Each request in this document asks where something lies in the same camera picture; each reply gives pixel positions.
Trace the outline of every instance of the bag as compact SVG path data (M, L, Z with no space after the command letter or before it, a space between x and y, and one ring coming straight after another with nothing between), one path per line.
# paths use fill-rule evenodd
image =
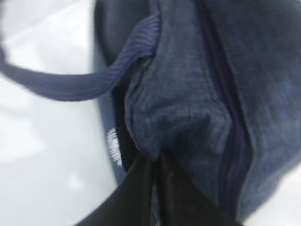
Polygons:
M149 225L153 190L163 225L238 225L301 159L300 24L295 0L98 0L95 73L4 53L0 71L47 98L113 102L99 99L128 175L79 225Z

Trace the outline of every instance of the white floor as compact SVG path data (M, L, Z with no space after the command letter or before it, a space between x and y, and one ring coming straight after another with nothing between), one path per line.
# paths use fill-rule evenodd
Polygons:
M63 9L31 20L21 32L9 28L7 17L11 62L46 72L90 72L92 0L63 2ZM0 75L0 225L72 226L82 219L116 187L104 145L95 101L47 100ZM246 226L299 226L300 191L301 167Z

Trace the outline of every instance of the white surface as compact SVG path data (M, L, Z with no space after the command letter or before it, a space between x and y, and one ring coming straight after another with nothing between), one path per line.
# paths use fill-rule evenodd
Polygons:
M80 0L9 39L11 61L46 72L89 72L91 6ZM46 100L0 77L1 226L71 226L114 190L100 124L94 101ZM300 226L300 191L301 167L246 226Z

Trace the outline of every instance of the zipper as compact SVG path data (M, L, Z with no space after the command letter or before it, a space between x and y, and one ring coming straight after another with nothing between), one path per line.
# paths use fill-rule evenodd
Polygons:
M220 37L214 30L214 24L207 13L205 4L201 0L197 2L212 80L232 121L219 169L219 205L230 216L236 217L239 195L249 171L253 153L235 81Z

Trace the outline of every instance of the bag strap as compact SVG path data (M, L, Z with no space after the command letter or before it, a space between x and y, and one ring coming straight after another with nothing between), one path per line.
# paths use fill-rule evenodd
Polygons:
M60 101L82 101L112 89L132 63L154 56L160 35L160 16L152 15L134 28L116 61L103 73L57 75L9 64L0 46L0 72L32 92Z

